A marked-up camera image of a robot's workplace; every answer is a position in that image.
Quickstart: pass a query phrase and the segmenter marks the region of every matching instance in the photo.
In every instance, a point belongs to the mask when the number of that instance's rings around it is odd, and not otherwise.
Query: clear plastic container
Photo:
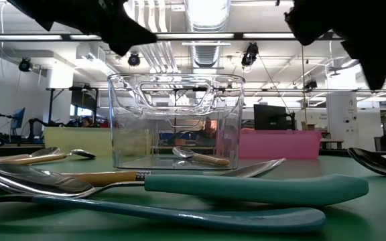
[[[220,74],[109,76],[113,165],[119,169],[235,169],[244,79]],[[181,158],[176,146],[228,159]]]

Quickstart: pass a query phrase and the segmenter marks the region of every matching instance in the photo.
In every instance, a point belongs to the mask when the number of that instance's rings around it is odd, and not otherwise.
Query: teal handle
[[[9,197],[6,201],[18,202]],[[69,197],[51,197],[36,195],[32,197],[36,204],[47,204],[65,208],[82,208],[112,214],[124,214],[140,218],[169,221],[205,228],[227,231],[262,232],[262,233],[299,233],[319,231],[326,216],[313,208],[288,208],[280,210],[250,212],[212,212],[153,208],[131,204],[100,202]]]
[[[346,175],[268,180],[201,175],[149,175],[145,190],[267,204],[327,206],[366,195],[367,180]]]

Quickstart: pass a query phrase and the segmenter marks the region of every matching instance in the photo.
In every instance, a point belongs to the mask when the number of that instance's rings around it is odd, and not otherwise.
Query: green table
[[[111,170],[109,160],[60,161],[40,165],[59,172]],[[369,180],[370,192],[365,197],[322,209],[327,223],[322,232],[303,235],[250,234],[221,232],[180,226],[143,218],[105,214],[86,210],[60,209],[35,204],[0,204],[0,241],[75,241],[75,240],[386,240],[386,177],[361,167],[352,159],[320,157],[319,160],[287,161],[266,175],[269,179],[316,177],[340,173]],[[146,192],[141,187],[110,189],[94,199],[105,201],[184,208],[192,210],[230,210],[214,208],[188,195]],[[242,210],[266,208],[251,204]]]

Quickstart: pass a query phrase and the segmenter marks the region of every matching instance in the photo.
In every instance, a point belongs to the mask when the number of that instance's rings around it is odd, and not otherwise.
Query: pink bin
[[[239,159],[316,159],[319,131],[241,130]]]

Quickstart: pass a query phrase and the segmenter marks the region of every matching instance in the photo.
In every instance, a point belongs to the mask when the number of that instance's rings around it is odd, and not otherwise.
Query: computer monitor
[[[24,115],[25,115],[25,108],[14,110],[13,120],[11,120],[11,130],[21,128]]]
[[[287,130],[287,112],[285,107],[254,105],[255,130]]]

